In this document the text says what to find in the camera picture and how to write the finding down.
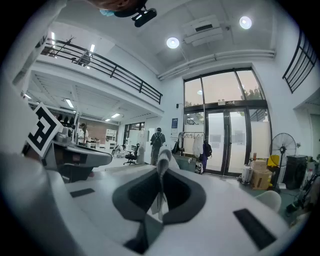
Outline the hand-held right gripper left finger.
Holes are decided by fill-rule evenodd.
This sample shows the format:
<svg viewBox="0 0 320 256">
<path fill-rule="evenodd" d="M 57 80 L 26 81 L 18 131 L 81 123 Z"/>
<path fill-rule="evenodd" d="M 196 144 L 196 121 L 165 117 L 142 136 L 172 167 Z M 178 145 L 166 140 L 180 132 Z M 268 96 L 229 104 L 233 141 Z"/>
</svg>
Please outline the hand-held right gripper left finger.
<svg viewBox="0 0 320 256">
<path fill-rule="evenodd" d="M 153 166 L 105 172 L 66 188 L 93 226 L 125 249 L 143 255 L 161 231 L 150 216 L 160 188 Z"/>
</svg>

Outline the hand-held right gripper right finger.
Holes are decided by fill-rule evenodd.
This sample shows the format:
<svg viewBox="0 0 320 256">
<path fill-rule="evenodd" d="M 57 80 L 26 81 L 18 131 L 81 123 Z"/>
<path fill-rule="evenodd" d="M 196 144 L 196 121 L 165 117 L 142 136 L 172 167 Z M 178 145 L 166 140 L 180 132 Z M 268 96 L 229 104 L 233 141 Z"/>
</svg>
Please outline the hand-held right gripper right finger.
<svg viewBox="0 0 320 256">
<path fill-rule="evenodd" d="M 259 252 L 234 211 L 248 209 L 276 240 L 289 231 L 283 218 L 238 186 L 218 177 L 176 169 L 206 193 L 201 211 L 190 221 L 165 226 L 147 251 L 149 256 L 252 256 Z"/>
</svg>

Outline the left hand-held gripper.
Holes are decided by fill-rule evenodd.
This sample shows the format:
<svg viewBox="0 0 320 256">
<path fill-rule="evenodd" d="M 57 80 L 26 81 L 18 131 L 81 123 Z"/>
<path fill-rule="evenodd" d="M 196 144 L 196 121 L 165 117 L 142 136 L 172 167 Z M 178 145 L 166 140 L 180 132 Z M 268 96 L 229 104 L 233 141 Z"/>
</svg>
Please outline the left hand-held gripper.
<svg viewBox="0 0 320 256">
<path fill-rule="evenodd" d="M 86 181 L 94 168 L 112 162 L 109 153 L 73 143 L 55 142 L 56 135 L 63 131 L 62 124 L 43 103 L 36 106 L 34 113 L 37 120 L 27 136 L 23 156 L 41 163 L 46 170 L 57 171 L 70 183 Z"/>
</svg>

